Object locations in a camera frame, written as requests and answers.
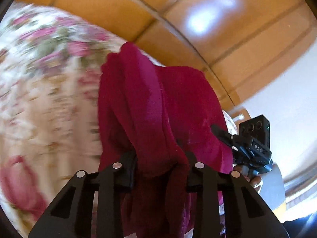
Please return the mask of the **white sleeve forearm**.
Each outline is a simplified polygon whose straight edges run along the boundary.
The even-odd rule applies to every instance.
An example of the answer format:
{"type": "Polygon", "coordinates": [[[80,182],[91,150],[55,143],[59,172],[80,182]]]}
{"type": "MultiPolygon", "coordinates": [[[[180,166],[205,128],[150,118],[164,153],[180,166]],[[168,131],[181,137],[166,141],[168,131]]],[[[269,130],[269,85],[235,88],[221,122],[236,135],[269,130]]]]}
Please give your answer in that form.
{"type": "Polygon", "coordinates": [[[286,199],[284,181],[279,166],[274,163],[270,172],[259,176],[263,181],[260,196],[273,211],[286,199]]]}

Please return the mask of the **person's right hand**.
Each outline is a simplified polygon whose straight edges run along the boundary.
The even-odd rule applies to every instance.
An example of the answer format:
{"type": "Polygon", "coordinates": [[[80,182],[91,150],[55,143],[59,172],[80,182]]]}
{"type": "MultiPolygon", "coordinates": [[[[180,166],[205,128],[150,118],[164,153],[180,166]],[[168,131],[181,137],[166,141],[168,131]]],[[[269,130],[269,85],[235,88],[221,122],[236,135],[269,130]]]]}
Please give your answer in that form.
{"type": "Polygon", "coordinates": [[[252,178],[249,178],[247,175],[243,173],[243,167],[240,165],[235,165],[233,167],[233,170],[238,171],[250,183],[250,185],[254,188],[254,190],[257,193],[260,193],[263,186],[263,180],[260,176],[254,176],[252,178]]]}

